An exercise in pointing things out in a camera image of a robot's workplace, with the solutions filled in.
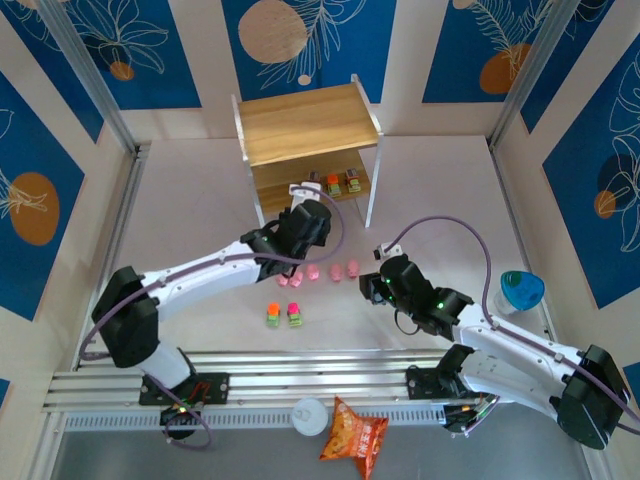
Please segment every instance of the blue bottle cap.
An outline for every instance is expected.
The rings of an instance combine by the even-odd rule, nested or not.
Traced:
[[[510,271],[500,278],[502,293],[517,310],[530,310],[544,295],[544,282],[529,272]]]

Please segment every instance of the orange snack packet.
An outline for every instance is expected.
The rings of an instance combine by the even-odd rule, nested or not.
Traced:
[[[386,418],[359,416],[336,397],[329,441],[320,455],[320,460],[352,457],[362,477],[368,480],[388,424],[389,420]]]
[[[356,463],[356,467],[362,475],[364,480],[369,480],[371,478],[371,474],[373,473],[373,467],[376,466],[376,461],[378,460],[378,453],[380,452],[380,447],[382,447],[382,442],[384,441],[384,435],[387,433],[387,426],[389,425],[388,418],[374,418],[374,417],[364,417],[371,420],[377,420],[384,422],[384,424],[380,425],[378,429],[378,435],[373,439],[373,449],[371,455],[368,455],[364,458],[356,457],[353,461]]]

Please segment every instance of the metal bracket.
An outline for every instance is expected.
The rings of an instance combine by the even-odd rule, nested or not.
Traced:
[[[192,405],[226,405],[229,394],[228,373],[198,373],[173,389],[180,399]],[[175,402],[165,395],[148,377],[143,377],[140,405],[172,406]]]
[[[406,373],[406,385],[409,400],[452,400],[464,398],[470,403],[475,399],[482,398],[482,394],[465,390],[462,395],[448,391],[442,386],[440,381],[440,370],[438,368],[418,368],[410,366]]]

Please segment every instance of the black motor joint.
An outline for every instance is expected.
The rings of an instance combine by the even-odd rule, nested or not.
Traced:
[[[473,301],[450,288],[434,288],[409,257],[386,260],[379,273],[360,276],[360,291],[374,305],[390,304],[407,315],[422,331],[453,341],[458,315]]]
[[[277,220],[252,230],[240,241],[256,253],[269,253],[302,260],[312,246],[323,247],[331,231],[331,212],[316,200],[305,200],[293,210],[280,213]],[[258,281],[286,273],[294,264],[281,260],[257,258],[261,265]]]

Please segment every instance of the cable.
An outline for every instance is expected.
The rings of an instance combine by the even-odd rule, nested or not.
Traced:
[[[548,355],[550,357],[555,357],[556,356],[556,352],[554,352],[553,350],[551,350],[547,346],[541,345],[541,344],[539,344],[538,342],[536,342],[534,340],[531,340],[531,339],[529,339],[527,337],[524,337],[524,336],[520,335],[519,333],[512,332],[511,330],[509,330],[507,328],[504,328],[501,325],[497,325],[496,326],[495,321],[493,320],[493,317],[489,313],[489,308],[487,307],[487,299],[489,297],[489,283],[491,282],[491,255],[489,254],[489,249],[487,248],[487,244],[482,239],[482,237],[480,236],[478,231],[475,228],[473,228],[471,225],[469,225],[467,222],[465,222],[464,220],[460,220],[459,218],[451,217],[449,215],[433,215],[433,216],[429,216],[429,217],[420,218],[420,219],[416,220],[415,222],[409,224],[407,227],[405,227],[405,229],[402,230],[402,232],[400,232],[400,235],[398,235],[395,238],[395,240],[393,242],[391,242],[391,244],[385,249],[385,253],[389,252],[393,247],[395,247],[396,244],[400,241],[400,239],[402,237],[404,237],[406,235],[406,233],[409,230],[411,230],[413,227],[415,227],[416,225],[419,225],[421,223],[428,222],[430,220],[449,220],[451,222],[454,222],[454,223],[457,223],[459,225],[462,225],[467,230],[469,230],[473,234],[473,236],[476,237],[478,242],[480,243],[480,246],[482,247],[482,251],[484,252],[484,257],[485,257],[486,264],[487,264],[487,274],[485,276],[484,288],[482,289],[482,302],[481,302],[481,305],[482,305],[482,313],[484,313],[484,316],[485,316],[487,322],[489,322],[489,325],[491,325],[497,331],[499,331],[501,333],[504,333],[508,337],[513,338],[514,340],[522,342],[525,345],[528,345],[528,346],[534,348],[535,350],[538,350],[538,351],[540,351],[540,352],[542,352],[542,353],[544,353],[544,354],[546,354],[546,355]],[[607,385],[605,385],[602,381],[600,381],[598,378],[596,378],[591,372],[588,372],[587,370],[585,370],[580,365],[576,364],[575,362],[572,362],[571,360],[566,358],[566,356],[562,357],[562,359],[560,361],[562,363],[564,363],[565,365],[567,365],[568,367],[574,369],[579,374],[583,375],[585,378],[587,378],[590,382],[592,382],[595,386],[597,386],[605,395],[607,395],[618,407],[620,407],[623,412],[625,412],[627,415],[629,415],[631,417],[631,419],[635,423],[640,425],[640,416],[638,416],[631,409],[631,407],[629,407],[625,402],[623,402]],[[619,423],[618,427],[620,427],[622,430],[625,430],[627,432],[633,433],[634,435],[640,435],[640,431],[639,430],[636,430],[636,429],[634,429],[632,427],[629,427],[627,425],[623,425],[623,424]]]
[[[410,337],[411,335],[415,335],[416,333],[418,333],[418,332],[420,331],[420,327],[416,327],[416,329],[415,329],[413,332],[408,333],[408,332],[404,331],[404,330],[400,327],[400,325],[398,325],[398,312],[399,312],[399,311],[400,311],[400,310],[396,310],[395,312],[393,312],[393,320],[394,320],[394,322],[396,322],[396,327],[398,327],[398,330],[400,330],[402,333],[404,333],[405,335],[407,335],[407,336],[409,336],[409,337]]]
[[[345,237],[345,226],[346,223],[344,221],[344,217],[342,216],[342,213],[340,213],[340,210],[338,209],[338,204],[335,202],[335,200],[333,198],[331,198],[329,195],[327,195],[326,193],[324,193],[322,190],[318,190],[316,188],[312,188],[312,187],[306,187],[306,186],[296,186],[296,187],[292,187],[291,191],[295,192],[297,190],[309,190],[311,192],[317,193],[319,194],[321,197],[324,197],[325,199],[328,200],[328,202],[331,204],[331,206],[334,208],[334,210],[338,213],[338,218],[340,219],[340,226],[341,226],[341,231],[340,231],[340,239],[338,240],[338,244],[334,247],[333,250],[331,250],[328,254],[326,255],[322,255],[319,258],[314,258],[311,260],[305,260],[305,259],[295,259],[295,258],[289,258],[289,257],[284,257],[282,255],[275,255],[275,254],[271,254],[271,253],[241,253],[241,254],[237,254],[237,255],[229,255],[228,257],[225,257],[224,262],[233,262],[233,261],[237,261],[237,260],[252,260],[252,259],[257,259],[257,258],[266,258],[266,259],[270,259],[270,260],[279,260],[282,262],[286,262],[286,263],[292,263],[296,266],[299,265],[305,265],[307,263],[320,263],[323,262],[325,260],[327,260],[328,258],[333,257],[333,255],[335,255],[338,250],[340,250],[342,248],[342,245],[344,243],[344,237]],[[132,301],[134,301],[135,299],[141,297],[144,294],[149,294],[151,292],[153,292],[154,290],[156,290],[157,288],[162,287],[163,285],[169,284],[175,280],[178,280],[182,277],[185,277],[187,275],[191,275],[194,272],[203,270],[205,268],[209,268],[212,267],[214,265],[220,265],[222,264],[222,261],[220,258],[214,258],[211,260],[206,260],[203,262],[200,262],[196,265],[192,265],[191,267],[185,268],[184,270],[180,270],[178,272],[175,272],[171,275],[168,275],[166,277],[166,279],[164,280],[164,282],[157,280],[153,283],[150,283],[149,285],[147,285],[146,287],[142,287],[139,290],[136,290],[135,292],[133,292],[131,295],[127,296],[126,298],[124,298],[123,300],[121,300],[120,302],[118,302],[116,305],[114,305],[107,313],[105,313],[100,320],[98,320],[95,325],[93,326],[93,328],[89,331],[89,333],[87,334],[87,336],[85,337],[85,339],[82,341],[82,344],[80,345],[80,358],[82,360],[85,361],[94,361],[94,360],[99,360],[99,359],[103,359],[103,358],[108,358],[109,354],[108,353],[91,353],[91,352],[87,352],[86,349],[89,346],[89,344],[91,343],[91,340],[93,340],[93,337],[100,331],[100,329],[108,322],[110,321],[122,308],[124,308],[125,306],[127,306],[129,303],[131,303]],[[208,435],[208,440],[206,444],[203,445],[197,445],[197,446],[193,446],[193,445],[187,445],[187,444],[183,444],[183,443],[178,443],[178,442],[171,442],[173,445],[176,445],[180,448],[184,448],[184,449],[188,449],[188,450],[204,450],[206,449],[211,442],[213,441],[213,432],[211,430],[211,428],[206,424],[206,422],[202,419],[202,417],[200,415],[198,415],[198,413],[196,411],[194,411],[188,404],[186,404],[185,402],[183,402],[182,400],[180,400],[177,396],[175,396],[173,394],[173,392],[171,392],[167,387],[165,387],[164,385],[162,385],[162,383],[156,379],[153,378],[151,375],[147,375],[151,381],[153,381],[160,390],[162,390],[163,393],[165,393],[169,398],[171,398],[171,400],[173,400],[175,403],[177,403],[178,405],[186,408],[187,412],[189,412],[189,414],[200,424],[202,424],[202,426],[204,427],[204,429],[207,432]],[[165,426],[165,436],[169,439],[170,437],[169,435],[169,425],[167,424]]]

